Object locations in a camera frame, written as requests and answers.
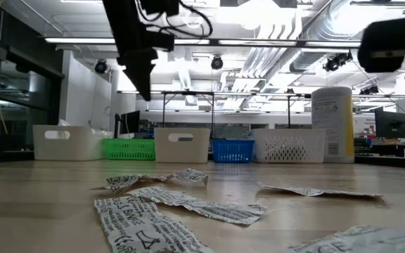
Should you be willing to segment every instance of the wooden table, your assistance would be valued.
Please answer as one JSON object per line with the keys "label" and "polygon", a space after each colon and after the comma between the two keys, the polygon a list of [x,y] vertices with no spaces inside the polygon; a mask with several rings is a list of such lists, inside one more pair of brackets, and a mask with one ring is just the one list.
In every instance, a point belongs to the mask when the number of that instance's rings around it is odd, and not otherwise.
{"label": "wooden table", "polygon": [[[352,226],[405,229],[405,169],[362,164],[156,164],[154,162],[14,162],[0,164],[0,252],[111,252],[90,190],[124,174],[162,175],[194,167],[209,174],[201,183],[148,183],[184,190],[204,200],[268,206],[248,227],[212,220],[182,208],[159,205],[215,252],[280,252],[281,248]],[[380,193],[382,201],[302,197],[261,190],[269,185]]]}

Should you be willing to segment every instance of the blue basket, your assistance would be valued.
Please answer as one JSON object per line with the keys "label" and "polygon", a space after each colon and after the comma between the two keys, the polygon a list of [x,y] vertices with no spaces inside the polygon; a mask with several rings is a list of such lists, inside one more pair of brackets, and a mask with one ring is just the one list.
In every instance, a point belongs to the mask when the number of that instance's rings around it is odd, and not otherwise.
{"label": "blue basket", "polygon": [[252,159],[254,140],[212,140],[213,158],[217,163],[248,163]]}

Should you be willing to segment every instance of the white basket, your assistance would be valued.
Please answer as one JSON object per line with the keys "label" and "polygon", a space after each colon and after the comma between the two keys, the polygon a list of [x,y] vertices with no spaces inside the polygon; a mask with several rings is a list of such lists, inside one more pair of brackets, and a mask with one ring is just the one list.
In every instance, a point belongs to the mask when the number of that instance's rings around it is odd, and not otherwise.
{"label": "white basket", "polygon": [[102,137],[87,126],[35,125],[36,160],[89,161],[103,158]]}
{"label": "white basket", "polygon": [[322,163],[326,131],[321,129],[254,129],[256,162]]}
{"label": "white basket", "polygon": [[206,163],[210,129],[156,128],[155,161]]}

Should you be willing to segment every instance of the computer monitor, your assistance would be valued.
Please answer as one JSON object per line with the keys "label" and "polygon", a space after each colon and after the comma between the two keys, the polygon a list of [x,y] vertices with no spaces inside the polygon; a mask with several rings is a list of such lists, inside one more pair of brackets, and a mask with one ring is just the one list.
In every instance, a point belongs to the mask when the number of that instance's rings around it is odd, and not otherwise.
{"label": "computer monitor", "polygon": [[134,134],[140,132],[140,111],[120,115],[120,134]]}
{"label": "computer monitor", "polygon": [[375,111],[376,136],[383,138],[405,138],[405,114]]}

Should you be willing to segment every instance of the torn paper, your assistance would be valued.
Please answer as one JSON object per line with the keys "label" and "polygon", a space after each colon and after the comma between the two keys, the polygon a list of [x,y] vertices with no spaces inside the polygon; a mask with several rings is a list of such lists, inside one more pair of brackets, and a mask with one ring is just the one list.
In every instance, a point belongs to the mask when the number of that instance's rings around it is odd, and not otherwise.
{"label": "torn paper", "polygon": [[261,205],[242,207],[233,204],[206,202],[183,192],[167,190],[161,187],[141,188],[130,191],[129,194],[169,206],[182,206],[211,219],[243,225],[256,222],[266,211],[266,207]]}
{"label": "torn paper", "polygon": [[204,185],[207,185],[208,176],[200,171],[195,169],[185,169],[183,171],[174,172],[172,174],[164,176],[149,176],[149,175],[130,175],[130,176],[116,176],[109,179],[106,179],[108,182],[107,186],[104,186],[100,189],[108,189],[114,192],[115,194],[122,193],[126,191],[129,187],[135,184],[137,181],[159,181],[165,182],[169,179],[179,179],[181,181],[191,181],[198,182],[202,181]]}
{"label": "torn paper", "polygon": [[114,253],[214,253],[181,222],[136,197],[95,200],[104,233]]}
{"label": "torn paper", "polygon": [[284,253],[296,252],[405,253],[405,231],[357,226],[284,251]]}
{"label": "torn paper", "polygon": [[320,190],[315,188],[299,188],[299,187],[273,187],[273,186],[266,186],[261,182],[257,182],[257,185],[262,188],[272,189],[272,190],[284,190],[294,192],[300,195],[304,195],[307,197],[317,197],[321,195],[350,195],[350,196],[357,196],[357,197],[382,197],[382,195],[377,194],[367,194],[367,193],[353,193],[347,192],[343,190]]}

